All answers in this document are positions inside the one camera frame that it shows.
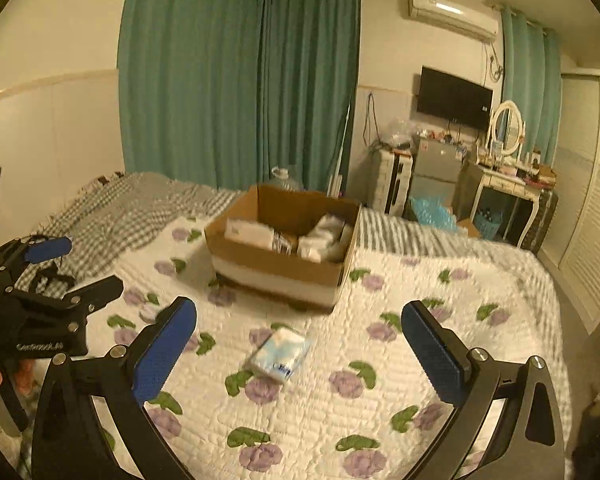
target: gingham fabric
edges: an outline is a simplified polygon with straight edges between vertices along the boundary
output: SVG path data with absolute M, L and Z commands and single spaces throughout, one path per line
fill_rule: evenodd
M 154 173 L 131 174 L 94 186 L 77 198 L 65 211 L 53 216 L 42 234 L 69 236 L 72 252 L 58 262 L 59 269 L 79 283 L 88 276 L 107 270 L 123 251 L 148 244 L 178 216 L 214 216 L 224 210 L 240 192 L 213 190 L 207 186 L 185 184 Z M 570 389 L 562 358 L 560 308 L 547 272 L 529 252 L 514 247 L 475 240 L 443 232 L 401 218 L 364 208 L 358 245 L 362 248 L 405 256 L 475 257 L 507 270 L 516 276 L 520 291 L 534 309 L 536 326 L 545 344 L 545 354 L 559 364 L 552 379 L 560 407 L 565 442 L 571 431 Z M 27 269 L 18 281 L 25 288 L 35 274 Z M 61 286 L 45 292 L 61 296 Z M 29 439 L 24 439 L 18 470 L 27 477 Z

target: blue and white tissue package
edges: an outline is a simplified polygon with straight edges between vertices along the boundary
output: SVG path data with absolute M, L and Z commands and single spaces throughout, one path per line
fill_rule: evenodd
M 276 330 L 251 358 L 255 371 L 283 383 L 298 369 L 311 342 L 285 327 Z

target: metal bolt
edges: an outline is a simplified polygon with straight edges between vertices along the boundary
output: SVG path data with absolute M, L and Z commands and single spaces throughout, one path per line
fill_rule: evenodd
M 489 358 L 489 353 L 484 348 L 474 348 L 471 350 L 471 357 L 476 361 L 486 361 Z
M 126 354 L 126 346 L 124 346 L 124 345 L 115 345 L 109 351 L 109 355 L 115 359 L 124 357 L 125 354 Z
M 53 364 L 55 364 L 56 366 L 61 365 L 65 361 L 66 361 L 66 355 L 64 355 L 64 354 L 56 354 L 56 355 L 54 355 L 54 358 L 51 359 L 51 362 Z
M 531 364 L 539 370 L 542 370 L 546 366 L 544 359 L 542 359 L 539 355 L 531 356 Z

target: cardboard box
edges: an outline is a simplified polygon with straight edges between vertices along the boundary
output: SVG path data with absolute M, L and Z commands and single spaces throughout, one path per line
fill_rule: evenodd
M 290 239 L 304 236 L 326 214 L 341 217 L 353 226 L 353 236 L 343 263 L 317 264 L 297 254 L 279 254 L 224 238 L 229 218 L 261 222 Z M 340 299 L 344 279 L 358 236 L 360 204 L 323 193 L 293 192 L 273 186 L 251 186 L 205 229 L 206 244 L 214 270 L 224 281 L 267 297 L 292 300 L 325 310 L 333 310 Z
M 480 231 L 475 228 L 468 218 L 458 222 L 458 227 L 464 227 L 467 230 L 469 238 L 480 238 Z

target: gray refrigerator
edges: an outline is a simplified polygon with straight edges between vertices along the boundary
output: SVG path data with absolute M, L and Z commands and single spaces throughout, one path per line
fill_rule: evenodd
M 462 150 L 452 144 L 420 139 L 409 188 L 410 198 L 439 198 L 451 204 L 462 168 Z

